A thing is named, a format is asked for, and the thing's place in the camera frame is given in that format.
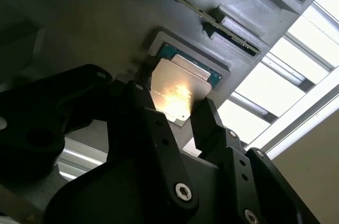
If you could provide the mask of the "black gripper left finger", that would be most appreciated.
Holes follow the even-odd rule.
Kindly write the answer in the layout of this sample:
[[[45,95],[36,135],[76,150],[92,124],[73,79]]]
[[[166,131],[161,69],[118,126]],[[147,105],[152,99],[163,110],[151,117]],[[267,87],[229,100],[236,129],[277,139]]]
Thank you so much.
[[[185,162],[163,113],[147,87],[123,83],[95,65],[81,66],[1,93],[1,183],[31,192],[42,217],[57,191],[55,180],[65,136],[93,120],[107,123],[107,162],[134,158],[140,187],[159,186],[165,213],[192,217],[199,207]]]

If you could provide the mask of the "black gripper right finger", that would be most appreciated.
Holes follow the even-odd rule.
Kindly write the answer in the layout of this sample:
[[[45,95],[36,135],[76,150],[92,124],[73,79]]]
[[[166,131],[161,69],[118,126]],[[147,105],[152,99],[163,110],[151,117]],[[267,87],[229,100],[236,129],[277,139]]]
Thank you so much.
[[[190,116],[199,158],[218,166],[225,214],[233,223],[317,223],[318,220],[269,157],[245,150],[226,128],[214,102],[195,102]]]

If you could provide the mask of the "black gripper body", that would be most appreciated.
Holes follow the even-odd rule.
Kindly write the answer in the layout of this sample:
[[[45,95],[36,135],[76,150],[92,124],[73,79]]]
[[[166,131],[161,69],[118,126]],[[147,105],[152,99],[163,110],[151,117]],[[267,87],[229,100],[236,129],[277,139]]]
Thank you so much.
[[[182,154],[199,207],[188,218],[165,213],[159,186],[140,187],[134,158],[107,162],[63,186],[44,213],[45,223],[237,223],[236,211],[222,188],[220,170]]]

